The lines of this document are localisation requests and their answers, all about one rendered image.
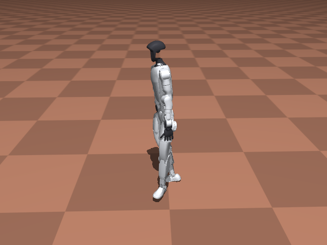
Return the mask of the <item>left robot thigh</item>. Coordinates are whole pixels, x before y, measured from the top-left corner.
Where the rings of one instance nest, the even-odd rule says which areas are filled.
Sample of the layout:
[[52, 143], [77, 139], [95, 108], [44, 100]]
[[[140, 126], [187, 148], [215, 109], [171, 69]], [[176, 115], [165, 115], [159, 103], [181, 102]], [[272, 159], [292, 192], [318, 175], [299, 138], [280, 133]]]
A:
[[[172, 129], [173, 132], [175, 132], [176, 129], [177, 129], [177, 123], [176, 123], [176, 121], [173, 121], [173, 119], [172, 119], [172, 128], [171, 129]], [[167, 161], [170, 144], [172, 142], [172, 139], [167, 141], [167, 138], [164, 141], [165, 136], [160, 138], [161, 135], [164, 133], [164, 130], [165, 130], [165, 121], [163, 121], [162, 124], [161, 124], [160, 132], [159, 132], [159, 138], [158, 138], [159, 139], [159, 157], [158, 157], [159, 162], [161, 160], [163, 160], [164, 162]]]

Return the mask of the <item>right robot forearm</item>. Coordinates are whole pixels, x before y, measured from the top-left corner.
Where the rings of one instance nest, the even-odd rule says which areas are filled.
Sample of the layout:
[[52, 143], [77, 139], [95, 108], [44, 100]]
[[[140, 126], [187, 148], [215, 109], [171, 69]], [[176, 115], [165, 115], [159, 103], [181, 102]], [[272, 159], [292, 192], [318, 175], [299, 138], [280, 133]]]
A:
[[[154, 93], [154, 96], [155, 96], [155, 93]], [[157, 109], [159, 109], [160, 108], [160, 104], [159, 104], [159, 102], [156, 100], [156, 97], [155, 97], [155, 105], [157, 106]]]

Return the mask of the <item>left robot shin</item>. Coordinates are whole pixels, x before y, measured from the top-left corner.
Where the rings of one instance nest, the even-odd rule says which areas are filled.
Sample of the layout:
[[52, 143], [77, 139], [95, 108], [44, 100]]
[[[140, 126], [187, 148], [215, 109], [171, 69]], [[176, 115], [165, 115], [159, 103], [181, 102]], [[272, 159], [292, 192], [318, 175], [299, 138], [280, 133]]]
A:
[[163, 186], [163, 189], [165, 188], [166, 178], [167, 178], [169, 168], [170, 168], [170, 158], [171, 158], [171, 156], [168, 155], [168, 159], [166, 162], [161, 160], [159, 163], [158, 174], [160, 177], [160, 187]]

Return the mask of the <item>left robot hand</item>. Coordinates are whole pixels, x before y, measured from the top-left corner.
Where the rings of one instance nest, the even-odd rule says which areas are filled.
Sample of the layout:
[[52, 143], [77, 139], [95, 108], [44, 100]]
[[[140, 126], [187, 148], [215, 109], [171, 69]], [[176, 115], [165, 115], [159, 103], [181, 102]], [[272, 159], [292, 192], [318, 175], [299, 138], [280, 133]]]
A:
[[166, 121], [165, 121], [165, 130], [164, 130], [164, 133], [161, 135], [160, 138], [162, 138], [163, 136], [165, 136], [164, 141], [166, 140], [166, 138], [167, 138], [167, 141], [173, 139], [173, 131], [172, 131], [171, 128], [172, 128], [172, 126], [171, 127], [167, 127], [167, 124], [166, 124]]

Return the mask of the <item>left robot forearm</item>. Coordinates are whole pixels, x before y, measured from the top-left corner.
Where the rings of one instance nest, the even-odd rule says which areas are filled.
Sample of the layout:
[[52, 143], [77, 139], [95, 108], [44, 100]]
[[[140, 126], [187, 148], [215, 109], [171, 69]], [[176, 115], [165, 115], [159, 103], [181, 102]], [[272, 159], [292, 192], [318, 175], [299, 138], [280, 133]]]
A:
[[164, 108], [164, 120], [166, 121], [167, 127], [172, 126], [172, 108], [173, 108], [173, 103], [171, 97], [167, 96], [165, 97], [165, 105], [163, 106]]

